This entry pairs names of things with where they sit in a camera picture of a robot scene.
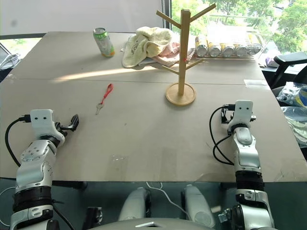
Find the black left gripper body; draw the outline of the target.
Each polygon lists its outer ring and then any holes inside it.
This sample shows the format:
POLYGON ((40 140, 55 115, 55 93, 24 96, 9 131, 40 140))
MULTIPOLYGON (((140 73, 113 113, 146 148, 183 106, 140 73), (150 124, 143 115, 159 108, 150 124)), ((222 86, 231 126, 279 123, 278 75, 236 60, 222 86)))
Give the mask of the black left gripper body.
POLYGON ((60 132, 62 135, 67 136, 68 135, 68 130, 71 130, 70 127, 68 126, 63 126, 60 124, 60 122, 55 123, 55 128, 58 132, 60 132))

